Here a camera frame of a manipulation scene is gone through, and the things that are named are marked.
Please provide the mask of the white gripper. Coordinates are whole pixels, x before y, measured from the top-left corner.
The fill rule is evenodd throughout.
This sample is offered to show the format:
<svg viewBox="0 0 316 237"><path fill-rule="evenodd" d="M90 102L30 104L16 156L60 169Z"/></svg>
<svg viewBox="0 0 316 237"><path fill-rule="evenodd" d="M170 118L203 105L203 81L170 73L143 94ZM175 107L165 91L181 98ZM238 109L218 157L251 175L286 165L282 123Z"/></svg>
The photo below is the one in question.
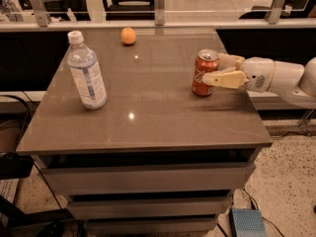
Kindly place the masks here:
<svg viewBox="0 0 316 237"><path fill-rule="evenodd" d="M275 62L269 58L219 53L219 71L205 73L202 82L208 86L237 89L241 86L249 91L267 92L275 72Z"/></svg>

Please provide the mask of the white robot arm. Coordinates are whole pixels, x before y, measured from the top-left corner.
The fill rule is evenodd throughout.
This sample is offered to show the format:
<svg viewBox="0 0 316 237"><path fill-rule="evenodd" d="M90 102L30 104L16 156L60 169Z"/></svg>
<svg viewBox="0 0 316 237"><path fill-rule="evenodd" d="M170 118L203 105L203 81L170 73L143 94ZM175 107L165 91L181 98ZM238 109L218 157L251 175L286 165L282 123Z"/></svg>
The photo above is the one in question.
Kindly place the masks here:
<svg viewBox="0 0 316 237"><path fill-rule="evenodd" d="M209 86L277 94L283 101L304 108L316 108L315 59L305 66L269 58L244 58L219 54L218 71L205 73Z"/></svg>

